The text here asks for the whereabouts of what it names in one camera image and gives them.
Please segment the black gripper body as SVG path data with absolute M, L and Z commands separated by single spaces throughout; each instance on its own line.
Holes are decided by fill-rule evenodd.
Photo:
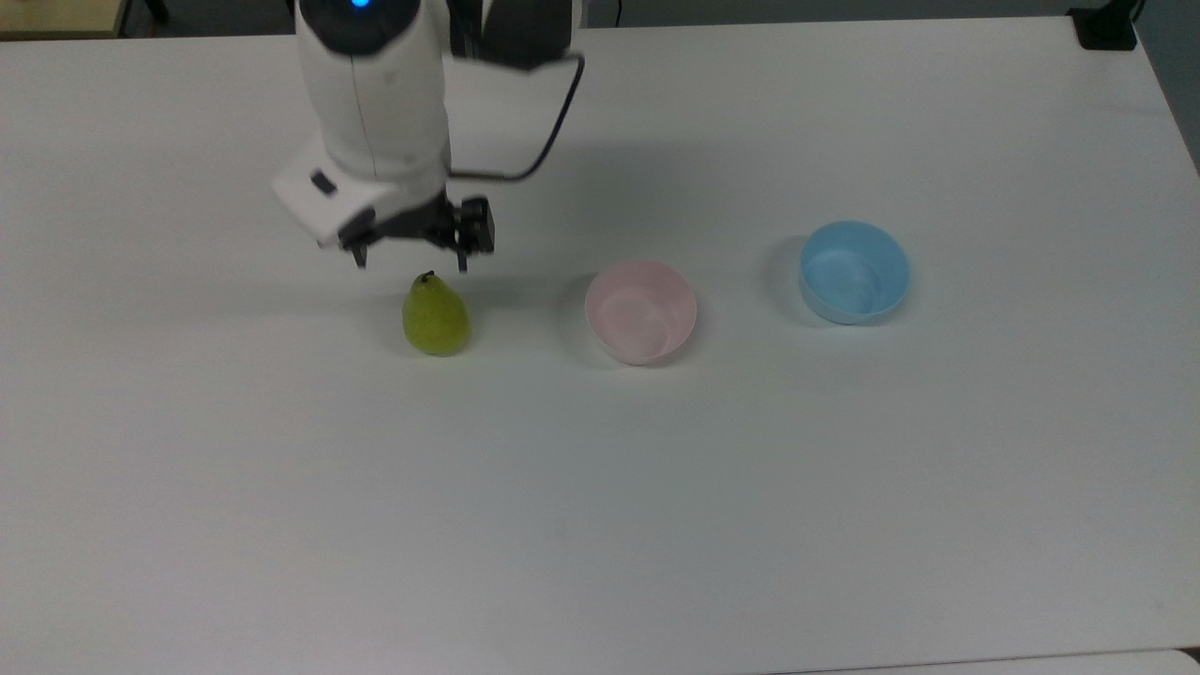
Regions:
M 383 239 L 414 239 L 434 247 L 458 249 L 455 207 L 438 195 L 427 203 L 382 217 L 376 207 L 365 207 L 337 231 L 337 244 L 348 251 L 373 247 Z

